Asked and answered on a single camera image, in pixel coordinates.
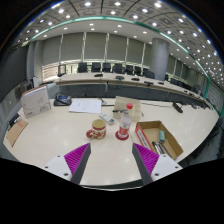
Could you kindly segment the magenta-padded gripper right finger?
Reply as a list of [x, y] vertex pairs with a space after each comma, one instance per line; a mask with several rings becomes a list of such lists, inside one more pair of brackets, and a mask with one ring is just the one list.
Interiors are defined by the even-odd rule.
[[144, 185], [182, 169], [182, 167], [167, 154], [158, 155], [136, 143], [132, 146], [132, 154], [136, 160]]

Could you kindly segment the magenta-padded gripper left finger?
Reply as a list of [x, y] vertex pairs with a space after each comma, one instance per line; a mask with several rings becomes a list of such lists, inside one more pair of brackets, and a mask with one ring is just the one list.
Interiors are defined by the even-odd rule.
[[43, 169], [79, 185], [90, 154], [91, 144], [87, 143], [70, 151], [66, 155], [55, 156]]

